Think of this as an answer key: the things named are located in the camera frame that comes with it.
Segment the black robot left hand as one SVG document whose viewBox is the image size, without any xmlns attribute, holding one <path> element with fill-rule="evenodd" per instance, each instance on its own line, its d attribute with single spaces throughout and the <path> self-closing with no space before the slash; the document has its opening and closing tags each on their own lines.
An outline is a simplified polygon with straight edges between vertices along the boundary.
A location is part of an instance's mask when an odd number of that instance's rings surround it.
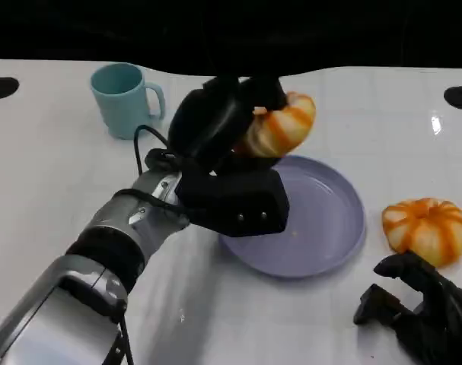
<svg viewBox="0 0 462 365">
<path fill-rule="evenodd" d="M 260 157 L 245 148 L 237 150 L 253 122 L 253 111 L 286 106 L 279 78 L 264 75 L 239 81 L 220 75 L 190 91 L 170 123 L 168 143 L 177 155 L 191 159 L 206 172 L 217 174 L 266 170 L 279 157 Z"/>
</svg>

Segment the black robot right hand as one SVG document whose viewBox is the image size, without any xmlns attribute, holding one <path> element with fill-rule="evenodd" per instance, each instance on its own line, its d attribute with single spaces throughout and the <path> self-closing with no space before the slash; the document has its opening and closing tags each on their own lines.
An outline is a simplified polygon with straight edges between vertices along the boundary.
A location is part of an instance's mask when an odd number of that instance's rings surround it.
<svg viewBox="0 0 462 365">
<path fill-rule="evenodd" d="M 372 284 L 360 298 L 353 322 L 379 322 L 392 329 L 418 364 L 462 364 L 462 289 L 411 251 L 389 255 L 374 272 L 399 278 L 422 294 L 412 311 L 384 288 Z"/>
</svg>

